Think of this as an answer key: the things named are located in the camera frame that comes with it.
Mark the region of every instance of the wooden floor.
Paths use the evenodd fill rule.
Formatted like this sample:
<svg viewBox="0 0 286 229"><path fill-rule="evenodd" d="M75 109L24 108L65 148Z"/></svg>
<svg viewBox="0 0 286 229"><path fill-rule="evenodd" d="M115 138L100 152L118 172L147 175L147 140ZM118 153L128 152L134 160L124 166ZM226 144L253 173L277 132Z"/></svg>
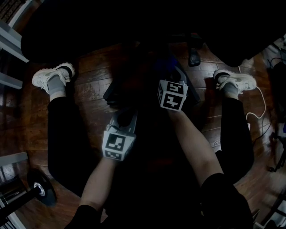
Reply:
<svg viewBox="0 0 286 229"><path fill-rule="evenodd" d="M255 163L252 169L235 184L237 190L248 201L251 211L261 210L257 219L258 222L261 222L286 184L284 169L276 173L267 171L267 166L274 165L274 159L279 157L281 149L276 152L275 157L276 143L271 141L270 135L276 126L276 115L262 56L258 54L251 60L244 61L240 68L231 68L222 63L204 46L199 50L202 63L198 67L190 68L187 64L186 44L176 43L170 47L188 73L201 98L201 103L204 102L208 105L209 114L202 132L214 151L220 150L221 129L221 97L215 90L211 79L214 71L228 69L251 74L261 88L267 108L271 113L272 123L270 123L268 113L263 121L252 116L249 117L253 140L259 137L269 125L271 126L254 146ZM73 61L78 71L75 82L75 101L84 118L91 144L95 148L101 148L103 130L114 112L114 109L106 104L103 94L111 83L112 77L116 75L134 48L134 44L115 45ZM25 181L25 174L29 167L39 168L52 180L58 197L57 205L52 208L42 205L35 199L21 207L17 214L27 228L63 228L74 216L79 203L79 198L57 183L47 168L47 105L49 96L43 90L35 88L31 79L37 70L48 67L53 66L33 63L22 65L21 73L17 75L18 78L24 80L22 90L0 86L0 156L22 151L27 151L29 155L29 163L23 162L1 168L1 182L9 180L17 174ZM245 113L254 112L260 115L263 112L264 105L258 90L244 92L240 95L240 100L244 104Z"/></svg>

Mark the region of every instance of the person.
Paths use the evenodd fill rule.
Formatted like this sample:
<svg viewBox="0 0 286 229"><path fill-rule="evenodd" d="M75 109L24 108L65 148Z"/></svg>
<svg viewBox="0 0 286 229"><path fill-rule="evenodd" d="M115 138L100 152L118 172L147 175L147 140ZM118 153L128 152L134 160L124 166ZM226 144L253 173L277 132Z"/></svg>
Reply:
<svg viewBox="0 0 286 229"><path fill-rule="evenodd" d="M64 63L40 70L32 79L34 86L50 95L49 171L59 183L81 196L67 229L96 225L102 228L120 225L253 228L248 203L233 186L254 161L243 105L238 100L243 90L256 87L252 76L225 70L214 73L223 95L221 151L214 153L183 111L168 110L185 154L182 163L162 171L159 176L135 175L124 180L125 176L118 175L124 161L119 163L103 157L98 163L89 146L79 110L66 96L65 86L74 75L73 66ZM109 212L100 224L103 208Z"/></svg>

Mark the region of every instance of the gray sock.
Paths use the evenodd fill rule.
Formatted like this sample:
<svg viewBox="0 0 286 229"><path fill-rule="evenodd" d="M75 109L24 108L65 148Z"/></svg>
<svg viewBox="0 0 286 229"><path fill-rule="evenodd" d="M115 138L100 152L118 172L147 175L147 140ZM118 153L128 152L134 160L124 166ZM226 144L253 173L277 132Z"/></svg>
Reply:
<svg viewBox="0 0 286 229"><path fill-rule="evenodd" d="M48 81L48 87L50 96L59 91L62 91L64 93L66 92L64 84L60 80L59 75L54 75L52 78L50 78L50 80Z"/></svg>
<svg viewBox="0 0 286 229"><path fill-rule="evenodd" d="M232 83L226 83L225 86L221 89L223 94L234 94L238 96L238 89Z"/></svg>

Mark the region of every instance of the black sleeve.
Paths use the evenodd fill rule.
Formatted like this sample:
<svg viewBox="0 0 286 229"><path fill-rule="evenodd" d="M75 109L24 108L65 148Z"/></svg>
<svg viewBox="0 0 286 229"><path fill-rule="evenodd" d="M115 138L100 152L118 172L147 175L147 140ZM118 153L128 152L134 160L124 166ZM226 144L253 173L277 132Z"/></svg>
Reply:
<svg viewBox="0 0 286 229"><path fill-rule="evenodd" d="M93 207L81 205L78 207L75 216L65 229L94 228L93 225L100 224L100 218L101 215Z"/></svg>
<svg viewBox="0 0 286 229"><path fill-rule="evenodd" d="M227 181L214 174L201 187L202 211L214 228L253 229L252 214L246 199Z"/></svg>

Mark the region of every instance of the shoe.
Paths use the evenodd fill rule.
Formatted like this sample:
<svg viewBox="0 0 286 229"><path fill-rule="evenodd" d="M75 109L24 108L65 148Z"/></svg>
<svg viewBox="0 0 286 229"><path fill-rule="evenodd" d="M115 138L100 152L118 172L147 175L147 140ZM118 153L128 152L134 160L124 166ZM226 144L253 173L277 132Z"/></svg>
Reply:
<svg viewBox="0 0 286 229"><path fill-rule="evenodd" d="M60 80L66 86L67 83L71 81L71 78L75 75L75 70L70 63L63 63L55 68L41 69L34 74L32 84L36 87L44 89L48 94L50 94L48 81L54 75L59 75Z"/></svg>
<svg viewBox="0 0 286 229"><path fill-rule="evenodd" d="M226 83L232 83L238 89L238 94L242 94L242 91L253 90L257 86L253 76L227 70L215 71L214 79L217 81L217 88L219 88L219 90L221 90Z"/></svg>

